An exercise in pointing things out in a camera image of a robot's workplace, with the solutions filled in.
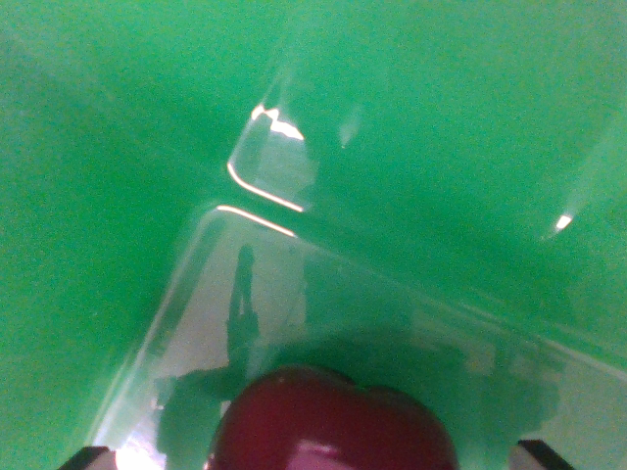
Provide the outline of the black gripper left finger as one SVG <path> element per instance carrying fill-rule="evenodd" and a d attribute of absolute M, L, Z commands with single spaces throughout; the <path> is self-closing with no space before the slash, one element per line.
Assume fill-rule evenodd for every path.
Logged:
<path fill-rule="evenodd" d="M 116 452 L 107 446 L 84 446 L 59 470 L 117 470 Z"/>

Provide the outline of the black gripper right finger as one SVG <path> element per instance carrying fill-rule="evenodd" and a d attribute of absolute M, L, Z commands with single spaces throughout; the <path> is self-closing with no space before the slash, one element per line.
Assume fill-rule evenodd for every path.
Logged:
<path fill-rule="evenodd" d="M 574 470 L 542 440 L 520 440 L 508 456 L 509 470 Z"/>

